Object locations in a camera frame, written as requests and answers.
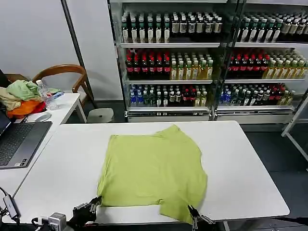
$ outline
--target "computer mouse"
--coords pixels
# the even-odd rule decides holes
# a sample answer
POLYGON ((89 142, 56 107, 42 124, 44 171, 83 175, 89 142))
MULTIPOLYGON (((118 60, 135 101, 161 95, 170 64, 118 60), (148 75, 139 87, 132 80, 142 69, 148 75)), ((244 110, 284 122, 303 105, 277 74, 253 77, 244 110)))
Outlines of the computer mouse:
POLYGON ((46 112, 45 114, 41 115, 39 118, 35 120, 35 122, 44 122, 51 117, 51 114, 46 112))

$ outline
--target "wooden chair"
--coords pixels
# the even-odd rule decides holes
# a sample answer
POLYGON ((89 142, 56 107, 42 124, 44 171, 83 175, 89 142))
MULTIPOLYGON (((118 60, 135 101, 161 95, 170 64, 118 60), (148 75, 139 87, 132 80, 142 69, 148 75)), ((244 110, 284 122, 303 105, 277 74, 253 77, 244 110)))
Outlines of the wooden chair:
POLYGON ((57 65, 57 66, 49 67, 49 68, 41 71, 40 73, 38 73, 33 78, 32 82, 36 83, 37 80, 42 79, 42 78, 47 77, 47 76, 53 76, 53 75, 57 75, 57 74, 70 73, 70 72, 81 74, 81 77, 77 80, 77 82, 72 87, 73 93, 83 93, 83 92, 78 92, 78 89, 80 87, 83 88, 86 95, 84 97, 81 97, 81 100, 80 100, 81 105, 83 106, 86 99, 88 98, 91 101, 93 107, 97 109, 98 106, 94 102, 94 99, 93 99, 92 95, 90 94, 89 89, 88 89, 87 84, 86 84, 87 72, 83 67, 81 67, 79 65, 63 64, 63 65, 57 65))

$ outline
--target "beverage display cooler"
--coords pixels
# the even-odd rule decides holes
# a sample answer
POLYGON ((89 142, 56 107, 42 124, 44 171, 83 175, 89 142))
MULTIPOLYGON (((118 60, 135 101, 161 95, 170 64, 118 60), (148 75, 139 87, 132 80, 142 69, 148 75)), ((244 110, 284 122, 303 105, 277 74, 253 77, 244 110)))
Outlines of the beverage display cooler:
POLYGON ((109 6, 128 122, 291 120, 308 74, 308 2, 109 6))

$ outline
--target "green t-shirt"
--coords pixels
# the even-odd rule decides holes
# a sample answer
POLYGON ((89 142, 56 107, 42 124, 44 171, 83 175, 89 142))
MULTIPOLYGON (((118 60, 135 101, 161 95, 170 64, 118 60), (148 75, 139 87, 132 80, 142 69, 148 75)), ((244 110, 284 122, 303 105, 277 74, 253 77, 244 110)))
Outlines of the green t-shirt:
POLYGON ((112 135, 98 183, 105 206, 161 205, 191 223, 187 205, 205 196, 207 175, 195 142, 173 125, 153 135, 112 135))

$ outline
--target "laptop screen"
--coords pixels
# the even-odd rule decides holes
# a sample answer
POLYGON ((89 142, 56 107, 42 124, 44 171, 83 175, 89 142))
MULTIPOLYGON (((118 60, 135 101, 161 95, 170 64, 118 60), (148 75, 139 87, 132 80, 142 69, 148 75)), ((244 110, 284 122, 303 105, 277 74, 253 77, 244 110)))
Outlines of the laptop screen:
POLYGON ((10 124, 10 119, 5 115, 4 112, 0 111, 0 135, 6 130, 6 128, 10 124))

